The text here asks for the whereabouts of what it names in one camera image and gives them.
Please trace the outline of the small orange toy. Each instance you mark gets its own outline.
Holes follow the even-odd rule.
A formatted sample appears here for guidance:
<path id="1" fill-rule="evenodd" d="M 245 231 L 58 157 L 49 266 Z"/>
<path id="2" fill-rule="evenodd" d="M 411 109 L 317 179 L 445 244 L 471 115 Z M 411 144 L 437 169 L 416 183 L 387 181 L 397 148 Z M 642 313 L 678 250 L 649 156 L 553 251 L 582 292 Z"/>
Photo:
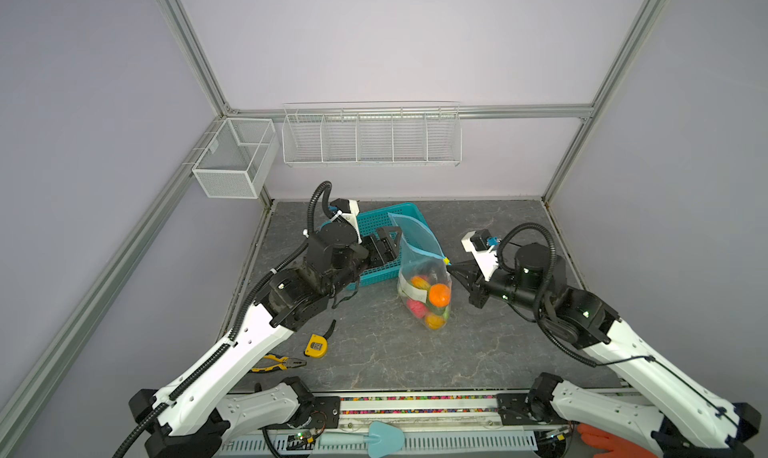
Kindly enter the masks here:
<path id="1" fill-rule="evenodd" d="M 451 303 L 451 287 L 437 283 L 428 290 L 427 303 L 434 308 L 445 308 Z"/>

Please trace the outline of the clear zip top bag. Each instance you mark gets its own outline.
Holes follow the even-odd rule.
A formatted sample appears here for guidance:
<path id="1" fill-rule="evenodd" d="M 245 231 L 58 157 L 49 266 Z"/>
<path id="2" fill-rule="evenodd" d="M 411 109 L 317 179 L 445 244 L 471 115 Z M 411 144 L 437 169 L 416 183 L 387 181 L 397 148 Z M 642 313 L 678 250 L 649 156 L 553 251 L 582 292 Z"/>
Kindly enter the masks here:
<path id="1" fill-rule="evenodd" d="M 402 232 L 398 297 L 412 316 L 429 330 L 440 330 L 449 318 L 452 303 L 450 264 L 431 229 L 421 221 L 390 213 L 390 221 Z"/>

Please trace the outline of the pink dragon fruit toy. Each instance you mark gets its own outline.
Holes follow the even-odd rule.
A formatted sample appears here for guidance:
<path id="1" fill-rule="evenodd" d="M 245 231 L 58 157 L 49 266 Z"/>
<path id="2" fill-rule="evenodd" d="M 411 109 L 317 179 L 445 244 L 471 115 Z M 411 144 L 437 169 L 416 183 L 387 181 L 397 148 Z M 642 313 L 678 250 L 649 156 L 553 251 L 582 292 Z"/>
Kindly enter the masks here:
<path id="1" fill-rule="evenodd" d="M 406 306 L 417 319 L 424 319 L 429 313 L 426 305 L 420 301 L 408 299 Z"/>

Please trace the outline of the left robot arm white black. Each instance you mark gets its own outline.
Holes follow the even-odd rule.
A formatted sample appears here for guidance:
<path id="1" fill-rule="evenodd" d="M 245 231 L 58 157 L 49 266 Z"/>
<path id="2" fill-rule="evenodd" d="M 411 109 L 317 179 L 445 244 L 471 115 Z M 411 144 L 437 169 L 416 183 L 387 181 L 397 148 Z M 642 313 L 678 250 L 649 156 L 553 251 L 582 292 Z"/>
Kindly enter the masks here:
<path id="1" fill-rule="evenodd" d="M 240 399 L 229 393 L 304 324 L 345 302 L 343 291 L 366 271 L 399 257 L 400 228 L 362 234 L 356 202 L 332 200 L 331 190 L 329 181 L 314 190 L 301 244 L 251 288 L 229 331 L 177 379 L 131 398 L 136 426 L 115 456 L 125 456 L 146 434 L 150 457 L 213 457 L 242 434 L 310 420 L 315 398 L 297 377 Z"/>

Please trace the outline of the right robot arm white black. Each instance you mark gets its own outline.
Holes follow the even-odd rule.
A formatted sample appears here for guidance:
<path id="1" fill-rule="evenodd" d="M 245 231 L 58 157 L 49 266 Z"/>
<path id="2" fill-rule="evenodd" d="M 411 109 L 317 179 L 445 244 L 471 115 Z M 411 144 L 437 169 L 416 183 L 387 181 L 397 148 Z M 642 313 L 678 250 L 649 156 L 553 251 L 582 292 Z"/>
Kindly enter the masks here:
<path id="1" fill-rule="evenodd" d="M 491 298 L 533 323 L 561 352 L 591 368 L 607 368 L 647 405 L 581 388 L 557 375 L 541 374 L 526 404 L 539 422 L 554 417 L 590 425 L 657 457 L 751 457 L 747 446 L 762 416 L 748 403 L 734 403 L 706 390 L 654 350 L 597 295 L 567 283 L 566 263 L 551 233 L 536 223 L 513 228 L 503 238 L 486 229 L 462 239 L 468 261 L 449 274 L 483 307 Z"/>

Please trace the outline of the orange gloved hand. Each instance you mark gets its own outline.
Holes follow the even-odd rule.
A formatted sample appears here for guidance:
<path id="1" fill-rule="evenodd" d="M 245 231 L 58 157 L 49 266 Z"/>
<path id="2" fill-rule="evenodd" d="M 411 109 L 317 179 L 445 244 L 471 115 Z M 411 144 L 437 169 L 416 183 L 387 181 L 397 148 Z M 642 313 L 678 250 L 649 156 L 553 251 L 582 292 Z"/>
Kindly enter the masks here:
<path id="1" fill-rule="evenodd" d="M 656 458 L 645 448 L 587 424 L 579 424 L 577 431 L 582 442 L 599 450 L 594 458 Z"/>

